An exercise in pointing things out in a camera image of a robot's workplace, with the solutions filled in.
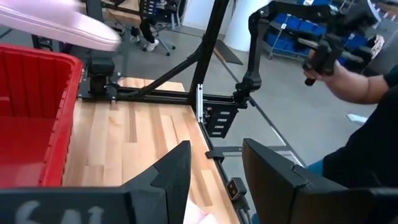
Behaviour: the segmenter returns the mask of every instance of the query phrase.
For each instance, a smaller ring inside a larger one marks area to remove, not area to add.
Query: wall
[[[228,30],[232,18],[232,2],[233,0],[229,1],[221,25],[220,34],[226,34]],[[214,0],[188,0],[182,24],[184,26],[206,30],[213,4]]]

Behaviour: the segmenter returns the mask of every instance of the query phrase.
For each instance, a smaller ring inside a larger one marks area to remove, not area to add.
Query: black clamp
[[[250,210],[248,201],[245,198],[248,190],[244,186],[241,178],[233,177],[226,185],[226,191],[231,199],[234,208],[237,210]]]
[[[205,154],[206,154],[207,159],[214,159],[214,160],[219,161],[220,163],[223,163],[223,161],[225,159],[225,156],[224,156],[223,152],[221,152],[221,151],[213,150],[213,151],[208,151]]]

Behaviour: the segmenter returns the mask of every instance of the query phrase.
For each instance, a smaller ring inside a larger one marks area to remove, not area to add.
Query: person's arm
[[[398,80],[396,74],[364,77],[348,71],[338,62],[335,65],[335,74],[330,77],[319,75],[313,70],[304,71],[304,74],[309,78],[324,81],[330,91],[339,99],[357,104],[378,103],[381,96]]]

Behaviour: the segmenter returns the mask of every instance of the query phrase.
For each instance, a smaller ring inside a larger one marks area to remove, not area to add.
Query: gray concrete floor
[[[166,71],[185,60],[198,47],[203,31],[182,30],[184,33],[162,31],[160,36],[170,40],[177,49],[170,57],[158,46],[153,52],[142,52],[137,45],[131,45],[129,76],[156,79]],[[30,35],[14,30],[0,42],[31,47]],[[248,53],[234,51],[244,65],[227,64],[231,73],[240,81],[246,71]],[[117,69],[121,70],[122,57],[115,56]],[[195,65],[178,74],[171,81],[183,83],[189,89]],[[261,60],[260,74],[262,87],[252,94],[259,107],[265,112],[294,151],[304,161],[311,164],[328,153],[343,146],[358,125],[349,122],[348,113],[369,116],[374,106],[359,106],[335,98],[322,83],[313,87],[304,85],[304,76],[299,62],[274,57]],[[236,81],[224,65],[212,56],[204,92],[219,95],[231,95]],[[249,106],[239,111],[225,139],[213,139],[215,146],[241,146],[243,138],[253,138],[266,146],[284,146],[285,144],[262,117],[259,110]],[[238,155],[229,155],[223,163],[228,177],[244,179],[243,165]]]

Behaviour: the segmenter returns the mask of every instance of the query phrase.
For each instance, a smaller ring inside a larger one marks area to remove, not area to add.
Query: sticker
[[[313,0],[304,0],[303,5],[304,5],[304,6],[311,6],[312,3],[313,3]]]

